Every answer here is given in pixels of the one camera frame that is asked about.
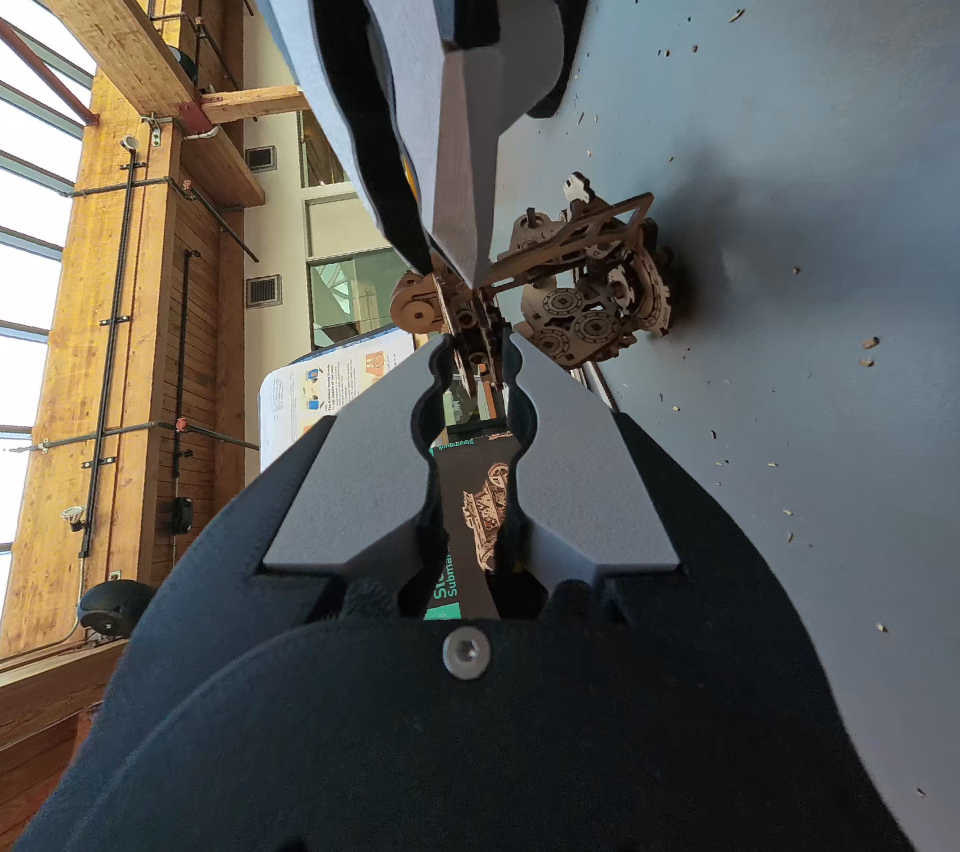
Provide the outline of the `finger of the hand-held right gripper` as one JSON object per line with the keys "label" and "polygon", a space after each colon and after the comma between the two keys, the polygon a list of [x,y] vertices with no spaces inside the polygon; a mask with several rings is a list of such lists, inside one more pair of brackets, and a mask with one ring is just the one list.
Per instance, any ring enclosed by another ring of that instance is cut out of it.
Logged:
{"label": "finger of the hand-held right gripper", "polygon": [[454,50],[434,0],[367,0],[386,44],[395,117],[417,174],[421,220],[470,287],[487,281],[498,141],[559,76],[554,0],[493,0],[500,36]]}
{"label": "finger of the hand-held right gripper", "polygon": [[412,268],[431,240],[407,180],[390,101],[390,67],[365,0],[255,0],[344,173]]}

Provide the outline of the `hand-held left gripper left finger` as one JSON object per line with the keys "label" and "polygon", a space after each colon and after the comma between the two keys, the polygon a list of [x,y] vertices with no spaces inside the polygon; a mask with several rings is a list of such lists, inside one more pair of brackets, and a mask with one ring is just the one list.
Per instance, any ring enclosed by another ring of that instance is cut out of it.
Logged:
{"label": "hand-held left gripper left finger", "polygon": [[440,333],[333,418],[263,558],[269,569],[374,579],[403,601],[428,601],[449,554],[432,442],[453,339]]}

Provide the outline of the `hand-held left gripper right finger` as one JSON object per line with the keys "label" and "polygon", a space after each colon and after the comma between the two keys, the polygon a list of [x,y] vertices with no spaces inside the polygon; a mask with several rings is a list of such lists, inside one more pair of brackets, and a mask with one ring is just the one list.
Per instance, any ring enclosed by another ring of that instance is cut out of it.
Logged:
{"label": "hand-held left gripper right finger", "polygon": [[670,573],[680,558],[612,409],[520,333],[506,335],[518,559],[545,588]]}

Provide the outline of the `wooden mechanical model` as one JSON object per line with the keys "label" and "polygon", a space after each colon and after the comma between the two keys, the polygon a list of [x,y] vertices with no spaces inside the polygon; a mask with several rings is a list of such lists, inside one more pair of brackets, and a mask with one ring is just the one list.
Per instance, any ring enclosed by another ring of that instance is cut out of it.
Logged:
{"label": "wooden mechanical model", "polygon": [[395,285],[391,318],[412,333],[453,338],[457,372],[472,396],[476,378],[504,388],[504,336],[513,330],[565,370],[618,356],[637,332],[667,333],[671,292],[667,247],[648,212],[650,192],[620,202],[596,194],[579,171],[563,186],[558,218],[535,207],[513,222],[511,244],[470,287],[439,253],[426,276]]}

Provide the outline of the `grey desk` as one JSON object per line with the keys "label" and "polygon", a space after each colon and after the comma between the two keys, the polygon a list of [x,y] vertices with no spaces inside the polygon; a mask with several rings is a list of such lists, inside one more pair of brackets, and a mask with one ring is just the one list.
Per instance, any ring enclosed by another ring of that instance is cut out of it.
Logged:
{"label": "grey desk", "polygon": [[591,0],[503,136],[500,248],[655,193],[674,324],[618,405],[785,587],[887,807],[958,849],[958,0]]}

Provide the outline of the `short wooden cross beam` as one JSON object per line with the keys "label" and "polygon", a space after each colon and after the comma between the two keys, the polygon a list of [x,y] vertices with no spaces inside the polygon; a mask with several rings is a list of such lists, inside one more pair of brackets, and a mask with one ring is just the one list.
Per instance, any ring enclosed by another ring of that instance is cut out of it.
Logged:
{"label": "short wooden cross beam", "polygon": [[200,96],[199,103],[213,125],[299,113],[311,108],[303,90],[296,84],[206,93]]}

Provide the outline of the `open instruction booklet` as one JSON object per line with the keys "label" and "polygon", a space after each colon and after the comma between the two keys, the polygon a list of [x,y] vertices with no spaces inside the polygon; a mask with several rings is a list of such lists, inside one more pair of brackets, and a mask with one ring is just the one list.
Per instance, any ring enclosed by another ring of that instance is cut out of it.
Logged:
{"label": "open instruction booklet", "polygon": [[346,404],[410,357],[414,333],[397,326],[315,350],[273,370],[257,396],[260,470],[325,416]]}

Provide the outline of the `black model kit box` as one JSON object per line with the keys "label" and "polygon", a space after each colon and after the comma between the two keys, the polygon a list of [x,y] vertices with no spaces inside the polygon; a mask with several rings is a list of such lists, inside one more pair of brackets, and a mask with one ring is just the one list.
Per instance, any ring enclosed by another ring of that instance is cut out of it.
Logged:
{"label": "black model kit box", "polygon": [[509,430],[459,437],[431,449],[438,462],[449,552],[426,620],[499,618],[491,592],[510,464],[519,450]]}

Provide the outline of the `interior glass window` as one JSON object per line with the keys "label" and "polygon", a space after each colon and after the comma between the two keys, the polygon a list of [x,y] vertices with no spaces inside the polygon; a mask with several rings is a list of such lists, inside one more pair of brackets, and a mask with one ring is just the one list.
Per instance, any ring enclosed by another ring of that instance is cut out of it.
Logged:
{"label": "interior glass window", "polygon": [[306,268],[315,350],[393,324],[391,298],[407,271],[393,247],[319,259]]}

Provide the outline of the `large wooden beam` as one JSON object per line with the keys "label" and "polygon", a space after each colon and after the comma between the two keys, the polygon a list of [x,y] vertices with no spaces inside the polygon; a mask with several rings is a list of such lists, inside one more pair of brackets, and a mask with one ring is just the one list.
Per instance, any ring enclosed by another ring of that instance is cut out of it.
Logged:
{"label": "large wooden beam", "polygon": [[209,133],[194,83],[137,0],[43,0],[138,114]]}

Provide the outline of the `wooden pillar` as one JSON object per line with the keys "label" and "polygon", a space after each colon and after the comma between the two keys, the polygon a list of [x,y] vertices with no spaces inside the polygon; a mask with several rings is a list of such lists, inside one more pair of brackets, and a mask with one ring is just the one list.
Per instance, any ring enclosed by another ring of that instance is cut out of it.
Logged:
{"label": "wooden pillar", "polygon": [[[246,0],[137,1],[199,97],[202,80],[242,84]],[[266,195],[245,162],[243,126],[184,136],[175,117],[138,114],[97,63],[91,108],[96,121],[82,139],[39,409],[23,454],[5,664],[84,644],[77,605],[92,586],[118,578],[156,586],[171,571],[182,539],[170,530],[180,416],[232,437],[245,431],[239,239],[245,209]],[[127,134],[140,143],[137,182],[96,526],[82,560]]]}

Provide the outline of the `scattered wood chips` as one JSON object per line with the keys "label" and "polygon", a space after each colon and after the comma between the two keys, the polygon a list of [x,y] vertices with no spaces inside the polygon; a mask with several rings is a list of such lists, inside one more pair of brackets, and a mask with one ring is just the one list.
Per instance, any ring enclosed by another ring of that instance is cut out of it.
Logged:
{"label": "scattered wood chips", "polygon": [[693,284],[628,410],[772,566],[865,763],[927,818],[943,279],[919,172],[951,0],[595,0],[574,83]]}

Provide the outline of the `black wall pipe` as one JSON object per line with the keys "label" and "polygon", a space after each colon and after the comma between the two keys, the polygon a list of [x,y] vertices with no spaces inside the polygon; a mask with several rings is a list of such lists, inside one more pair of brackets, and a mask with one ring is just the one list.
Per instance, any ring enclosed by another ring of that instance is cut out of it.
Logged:
{"label": "black wall pipe", "polygon": [[140,143],[134,134],[127,134],[122,139],[122,147],[129,153],[127,162],[127,185],[124,187],[124,205],[122,212],[122,230],[120,232],[115,281],[112,290],[111,312],[108,318],[108,337],[105,343],[105,357],[102,376],[102,391],[98,404],[94,448],[90,458],[90,486],[85,507],[85,522],[82,530],[78,558],[85,560],[90,556],[91,541],[96,526],[96,504],[101,483],[101,467],[103,457],[103,445],[105,440],[107,418],[110,410],[112,392],[112,378],[116,359],[116,342],[118,336],[120,318],[122,317],[123,285],[127,268],[127,255],[130,241],[130,230],[134,206],[134,191],[137,182],[138,149]]}

